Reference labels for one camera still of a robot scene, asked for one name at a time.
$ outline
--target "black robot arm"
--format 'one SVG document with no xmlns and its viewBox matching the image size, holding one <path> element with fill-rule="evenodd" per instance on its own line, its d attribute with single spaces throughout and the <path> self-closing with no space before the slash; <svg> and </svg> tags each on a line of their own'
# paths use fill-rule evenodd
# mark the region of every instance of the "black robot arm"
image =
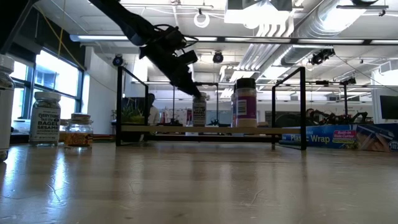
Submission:
<svg viewBox="0 0 398 224">
<path fill-rule="evenodd" d="M 0 34 L 0 54 L 7 53 L 31 7 L 37 1 L 0 1 L 0 19 L 7 21 L 2 25 L 5 29 Z M 192 50 L 180 56 L 175 53 L 187 46 L 187 40 L 178 27 L 166 25 L 166 30 L 163 30 L 160 26 L 153 26 L 143 17 L 129 12 L 117 0 L 89 1 L 112 19 L 134 45 L 140 47 L 140 58 L 147 57 L 169 78 L 171 85 L 189 95 L 200 96 L 188 67 L 198 60 L 196 54 Z"/>
</svg>

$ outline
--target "person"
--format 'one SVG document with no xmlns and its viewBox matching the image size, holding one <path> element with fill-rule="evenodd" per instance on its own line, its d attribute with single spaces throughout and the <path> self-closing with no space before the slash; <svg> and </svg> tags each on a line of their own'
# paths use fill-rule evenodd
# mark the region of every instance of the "person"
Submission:
<svg viewBox="0 0 398 224">
<path fill-rule="evenodd" d="M 160 115 L 159 110 L 154 106 L 155 95 L 153 93 L 148 94 L 148 105 L 149 105 L 149 116 L 148 124 L 159 123 Z"/>
</svg>

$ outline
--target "ceiling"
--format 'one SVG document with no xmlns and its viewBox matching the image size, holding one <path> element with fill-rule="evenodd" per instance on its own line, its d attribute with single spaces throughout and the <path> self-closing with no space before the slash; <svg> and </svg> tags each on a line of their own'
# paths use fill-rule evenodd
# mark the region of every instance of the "ceiling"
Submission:
<svg viewBox="0 0 398 224">
<path fill-rule="evenodd" d="M 294 23 L 298 24 L 320 1 L 304 0 L 303 10 L 294 14 Z M 171 0 L 122 0 L 121 2 L 171 4 Z M 210 24 L 206 28 L 199 28 L 194 24 L 195 9 L 176 9 L 178 13 L 177 19 L 174 17 L 172 9 L 132 8 L 129 10 L 141 15 L 152 24 L 170 24 L 172 26 L 178 24 L 182 33 L 187 35 L 254 36 L 256 34 L 257 29 L 248 29 L 242 24 L 224 23 L 222 17 L 226 0 L 181 0 L 181 4 L 202 5 L 203 3 L 214 7 L 212 11 L 207 11 L 219 15 L 217 17 L 211 16 Z M 120 28 L 111 19 L 106 17 L 95 6 L 92 6 L 87 0 L 67 0 L 64 19 L 62 12 L 63 0 L 41 0 L 37 4 L 44 10 L 47 17 L 64 27 L 70 34 L 122 34 Z M 398 22 L 398 17 L 396 17 L 398 16 L 398 1 L 386 0 L 386 4 L 389 5 L 387 13 L 393 16 L 379 17 L 377 16 L 378 11 L 368 11 L 338 37 L 396 38 L 398 36 L 398 30 L 395 29 Z M 114 55 L 118 53 L 123 53 L 127 62 L 135 60 L 137 54 L 137 48 L 129 42 L 97 42 L 90 44 L 98 46 L 95 48 L 96 53 L 109 63 Z M 197 43 L 193 47 L 199 57 L 199 61 L 193 66 L 195 74 L 201 81 L 214 80 L 217 82 L 221 66 L 236 66 L 242 61 L 248 47 L 248 44 Z M 211 62 L 213 54 L 217 50 L 222 51 L 224 55 L 222 64 L 213 64 Z M 369 83 L 370 79 L 368 77 L 353 71 L 352 67 L 357 68 L 365 75 L 370 75 L 370 71 L 377 68 L 377 64 L 387 62 L 390 58 L 398 57 L 398 47 L 335 46 L 335 52 L 342 60 L 338 57 L 332 57 L 322 65 L 316 66 L 313 70 L 307 70 L 307 80 L 341 79 L 344 78 L 342 74 L 346 74 L 346 76 L 354 75 L 358 83 Z M 149 67 L 149 80 L 160 81 L 167 80 L 167 78 L 152 66 Z"/>
</svg>

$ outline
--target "table surface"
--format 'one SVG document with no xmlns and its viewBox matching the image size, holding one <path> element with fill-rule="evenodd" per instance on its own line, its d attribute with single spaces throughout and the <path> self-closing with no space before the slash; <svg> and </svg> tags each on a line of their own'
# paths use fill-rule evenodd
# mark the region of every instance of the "table surface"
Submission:
<svg viewBox="0 0 398 224">
<path fill-rule="evenodd" d="M 0 223 L 396 223 L 398 154 L 270 144 L 14 146 Z"/>
</svg>

